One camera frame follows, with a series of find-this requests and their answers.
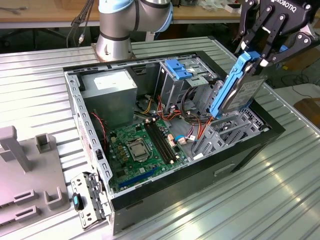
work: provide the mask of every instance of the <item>label sticker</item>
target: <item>label sticker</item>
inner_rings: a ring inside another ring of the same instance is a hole
[[[194,140],[196,139],[196,136],[191,135],[191,136],[189,137],[189,139],[190,139],[191,141],[194,141]]]
[[[264,81],[265,79],[261,79],[244,83],[230,103],[228,109],[230,110],[246,105]]]
[[[204,155],[201,153],[199,153],[197,156],[193,157],[194,160],[197,160],[199,158],[202,158]]]
[[[124,86],[131,82],[125,71],[113,72],[111,75],[100,76],[94,79],[98,90]]]

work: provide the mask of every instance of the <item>yellow wire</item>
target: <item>yellow wire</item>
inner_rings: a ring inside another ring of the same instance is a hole
[[[150,98],[150,100],[149,100],[149,105],[148,105],[147,109],[146,109],[145,111],[141,112],[141,114],[147,114],[147,113],[150,111],[151,102],[152,102],[152,99]]]

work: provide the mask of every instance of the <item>white label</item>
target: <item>white label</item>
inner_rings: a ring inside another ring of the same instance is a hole
[[[200,159],[200,158],[202,158],[204,155],[202,154],[202,152],[201,153],[199,153],[197,156],[195,156],[193,159],[194,160],[197,160],[197,159]]]
[[[264,81],[265,79],[262,79],[243,84],[231,104],[228,106],[228,109],[243,107],[246,105]]]
[[[194,141],[194,140],[196,139],[196,136],[191,135],[191,136],[189,137],[189,139],[190,139],[191,141]]]
[[[291,3],[287,2],[286,0],[271,0],[272,3],[278,3],[285,8],[291,10],[293,13],[297,11],[297,7],[292,5]]]
[[[131,83],[125,71],[113,72],[111,75],[100,76],[94,79],[98,90],[115,88]]]

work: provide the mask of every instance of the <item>green circuit board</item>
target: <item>green circuit board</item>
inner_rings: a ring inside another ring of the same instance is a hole
[[[159,119],[155,124],[161,129],[162,137],[169,143],[167,135],[171,134],[171,132],[164,121]],[[181,167],[187,162],[186,155],[181,150],[181,147],[178,145],[175,147],[168,145],[177,157],[173,163],[165,163],[155,147],[152,138],[147,133],[144,123],[117,128],[108,132],[107,136],[110,140],[109,165],[113,173],[109,185],[115,193],[169,170]],[[138,176],[142,179],[122,186],[126,181]]]

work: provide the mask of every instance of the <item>cpu socket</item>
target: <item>cpu socket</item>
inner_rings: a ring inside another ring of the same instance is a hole
[[[133,157],[133,160],[137,162],[145,162],[150,156],[145,141],[141,138],[130,141],[127,146]]]

